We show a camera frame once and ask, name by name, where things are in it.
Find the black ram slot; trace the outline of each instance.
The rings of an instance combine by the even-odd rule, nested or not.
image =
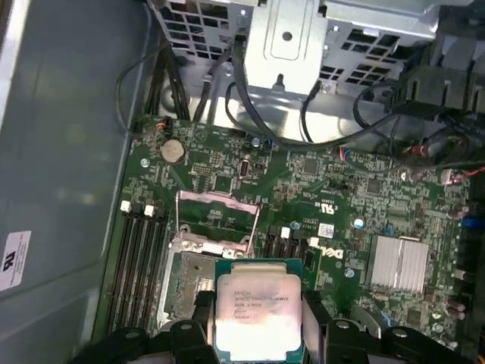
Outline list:
[[[277,237],[271,244],[271,252],[268,258],[277,258],[280,248],[280,239]]]
[[[143,322],[143,327],[148,328],[150,326],[150,318],[151,318],[151,313],[152,313],[152,307],[154,306],[155,302],[158,301],[156,298],[158,295],[156,294],[157,286],[160,286],[159,281],[158,281],[158,272],[160,270],[160,264],[161,264],[161,251],[164,245],[164,239],[165,239],[165,228],[167,227],[166,220],[163,218],[163,220],[157,221],[156,223],[156,228],[155,228],[155,234],[153,237],[153,244],[152,244],[152,250],[153,250],[153,256],[155,259],[155,264],[151,267],[151,271],[149,274],[149,282],[148,282],[148,291],[146,294],[146,299],[145,299],[145,308],[143,310],[143,315],[141,318],[141,321]]]
[[[133,231],[132,239],[130,241],[130,248],[128,249],[128,256],[126,259],[126,265],[124,268],[124,282],[123,282],[123,292],[121,294],[121,308],[120,315],[118,316],[117,328],[124,328],[127,326],[127,318],[130,316],[130,301],[131,297],[131,287],[133,286],[133,279],[135,277],[135,264],[138,259],[138,248],[142,241],[143,231],[145,227],[145,219],[137,218],[136,229]]]
[[[286,256],[286,251],[288,250],[288,240],[281,239],[278,244],[277,258],[284,258]]]
[[[147,280],[149,277],[149,264],[150,258],[152,257],[150,252],[152,248],[153,234],[155,230],[155,222],[153,220],[149,221],[145,241],[143,244],[143,249],[140,251],[142,256],[142,265],[139,270],[138,280],[136,282],[136,292],[134,297],[134,309],[133,317],[130,323],[130,327],[138,328],[140,327],[140,318],[142,317],[143,303],[145,298],[145,292],[147,290]]]
[[[263,258],[271,257],[271,250],[273,249],[275,236],[272,234],[266,235],[266,241],[264,242]]]
[[[143,229],[141,238],[138,240],[138,244],[135,246],[135,253],[133,254],[133,265],[130,269],[130,279],[127,285],[127,309],[124,311],[126,316],[124,320],[124,325],[126,327],[134,327],[133,321],[136,321],[136,292],[138,290],[138,285],[141,280],[140,270],[142,269],[142,261],[144,258],[145,247],[148,244],[147,236],[149,233],[150,220],[145,220],[143,222]]]
[[[295,244],[295,242],[292,242],[288,246],[288,250],[286,251],[286,257],[287,258],[297,258],[296,256],[296,250],[298,249],[298,245]]]
[[[135,219],[133,218],[133,216],[127,215],[125,217],[123,234],[121,235],[121,245],[120,245],[120,255],[119,255],[121,259],[127,254],[127,249],[130,242],[130,235],[133,229],[134,222],[135,222]],[[111,290],[111,302],[110,302],[109,311],[108,311],[108,322],[106,322],[106,330],[105,330],[106,334],[110,334],[114,330],[113,324],[116,318],[117,298],[120,294],[120,289],[121,289],[120,288],[121,273],[122,273],[121,261],[120,259],[118,259],[115,273],[114,273],[113,288]]]

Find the green circuit board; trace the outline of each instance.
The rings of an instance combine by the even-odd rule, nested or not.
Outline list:
[[[142,119],[147,127],[163,121]],[[271,229],[278,235],[281,228],[291,228],[292,236],[298,234],[301,241],[311,242],[293,253],[302,259],[303,289],[320,291],[330,314],[358,319],[361,311],[356,308],[361,308],[384,327],[407,325],[442,344],[452,343],[456,320],[446,314],[446,298],[452,293],[460,227],[459,220],[448,217],[447,212],[465,204],[468,182],[443,186],[440,172],[427,172],[415,182],[405,171],[365,173],[342,163],[333,151],[288,152],[264,140],[254,147],[251,139],[238,130],[173,121],[169,127],[133,141],[120,203],[166,210],[167,232],[157,253],[161,256],[158,284],[163,279],[165,252],[177,229],[177,192],[225,193],[261,208],[253,240],[255,257],[271,254]],[[162,158],[161,146],[168,140],[183,146],[179,161]],[[384,156],[351,152],[348,158],[371,170],[390,165]],[[248,213],[214,204],[181,201],[179,207],[181,221],[213,240],[239,241],[250,234],[254,221]],[[120,212],[111,239],[95,339],[106,332],[124,224]],[[373,246],[379,236],[426,244],[422,290],[381,287],[369,281]],[[157,300],[153,302],[147,329],[156,332],[167,316],[190,317],[197,290],[192,282],[202,279],[197,287],[211,289],[215,259],[195,253],[175,255],[167,299],[163,307],[158,307]]]

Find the silver heatsink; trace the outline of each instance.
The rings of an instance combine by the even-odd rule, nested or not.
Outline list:
[[[422,293],[427,244],[403,238],[376,236],[372,243],[368,283]]]

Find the screw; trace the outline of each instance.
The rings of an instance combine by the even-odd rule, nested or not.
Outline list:
[[[259,138],[252,138],[251,140],[251,145],[254,147],[254,148],[259,148],[259,146],[261,145],[261,141]]]
[[[406,331],[402,330],[401,328],[395,328],[393,330],[393,334],[397,337],[407,337],[408,336]]]
[[[142,167],[147,168],[150,165],[150,161],[147,158],[142,159],[139,161]]]
[[[350,327],[350,324],[347,321],[337,321],[335,325],[338,328],[343,328],[344,330]]]
[[[343,275],[345,275],[347,278],[353,278],[355,276],[355,272],[353,269],[347,268],[344,272]]]

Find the ul logo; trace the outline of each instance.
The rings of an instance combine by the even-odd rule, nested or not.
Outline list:
[[[12,252],[10,254],[8,254],[6,257],[5,257],[5,261],[3,262],[3,268],[2,268],[2,271],[6,271],[7,269],[9,269],[12,265],[14,265],[14,261],[15,261],[15,252]]]

